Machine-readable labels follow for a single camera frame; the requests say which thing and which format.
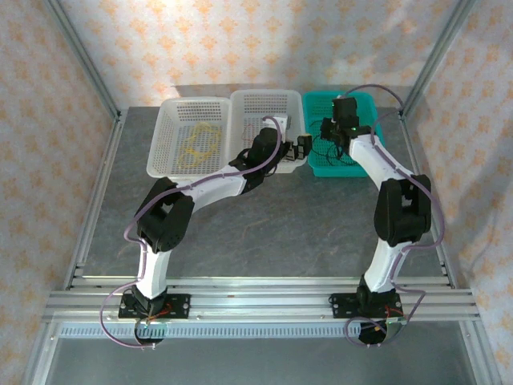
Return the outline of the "aluminium frame post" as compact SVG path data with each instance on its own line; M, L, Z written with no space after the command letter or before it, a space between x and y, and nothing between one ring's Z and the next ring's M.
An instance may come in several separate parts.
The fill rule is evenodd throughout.
M89 55L86 46L65 11L63 4L60 0L42 0L42 3L46 6L50 16L54 19L57 27L60 29L69 48L71 48L73 54L77 58L80 67L83 69L86 77L95 89L102 105L106 108L111 118L117 120L121 116L121 111L107 89L107 85L103 81L97 66Z
M444 59L450 45L460 31L463 23L467 20L469 13L478 0L458 0L450 17L442 29L436 43L434 44L427 61L425 62L419 76L417 77L409 95L406 98L402 109L401 120L405 121L411 115L422 98L428 83L437 71Z

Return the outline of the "clear white perforated basket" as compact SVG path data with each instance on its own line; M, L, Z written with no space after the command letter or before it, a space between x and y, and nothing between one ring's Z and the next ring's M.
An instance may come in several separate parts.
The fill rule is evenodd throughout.
M223 168L229 100L201 96L165 100L147 159L153 178L190 180Z

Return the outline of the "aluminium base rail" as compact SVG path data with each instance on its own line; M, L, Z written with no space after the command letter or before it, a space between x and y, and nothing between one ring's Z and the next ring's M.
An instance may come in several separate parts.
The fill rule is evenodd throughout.
M121 298L109 293L123 277L76 277L68 290L50 294L45 321L114 322ZM190 322L328 322L329 296L349 294L358 278L171 278L168 290L188 294ZM414 310L415 321L474 321L480 318L469 289L450 287L445 277L402 278L402 307Z

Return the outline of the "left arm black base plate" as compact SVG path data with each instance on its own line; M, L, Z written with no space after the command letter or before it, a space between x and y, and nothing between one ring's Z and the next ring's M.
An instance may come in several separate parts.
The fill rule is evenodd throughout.
M133 319L188 319L191 296L189 294L163 294L151 300L123 294L118 317Z

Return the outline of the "teal perforated plastic basket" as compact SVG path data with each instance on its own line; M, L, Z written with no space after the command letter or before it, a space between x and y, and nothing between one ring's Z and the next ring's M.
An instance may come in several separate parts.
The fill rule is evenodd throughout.
M311 91L303 95L306 132L313 137L313 149L308 164L317 177L367 177L363 168L329 140L320 138L320 126L324 118L333 116L332 100L343 91ZM357 116L360 124L371 126L378 119L373 97L365 92L353 92L357 100Z

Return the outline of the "milky white perforated basket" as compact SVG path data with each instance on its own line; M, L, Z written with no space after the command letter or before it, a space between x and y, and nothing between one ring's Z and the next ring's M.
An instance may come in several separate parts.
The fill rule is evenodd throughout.
M234 91L230 96L222 163L227 164L242 149L251 147L253 139L264 126L273 126L272 122L263 121L263 117L282 115L290 118L284 139L296 143L297 137L306 133L299 92L280 89Z

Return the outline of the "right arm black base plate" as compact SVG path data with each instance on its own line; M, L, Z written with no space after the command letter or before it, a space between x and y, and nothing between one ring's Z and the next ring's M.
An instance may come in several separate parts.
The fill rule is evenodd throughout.
M371 294L366 298L359 294L332 294L329 304L335 318L404 316L402 301L395 292Z

